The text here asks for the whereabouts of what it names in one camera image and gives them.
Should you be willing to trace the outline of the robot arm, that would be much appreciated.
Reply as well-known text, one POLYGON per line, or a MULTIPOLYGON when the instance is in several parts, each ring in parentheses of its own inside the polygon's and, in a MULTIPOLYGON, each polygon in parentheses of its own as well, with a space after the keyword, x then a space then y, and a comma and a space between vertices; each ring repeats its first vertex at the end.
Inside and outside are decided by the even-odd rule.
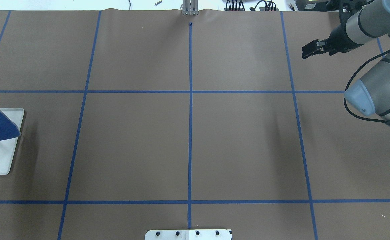
MULTIPOLYGON (((327 39, 303 46, 303 59, 348 53, 381 36, 390 38, 390 0, 329 0, 326 7, 339 12, 340 24, 327 39)), ((344 90, 343 104, 357 119, 390 127, 390 49, 353 73, 344 90)))

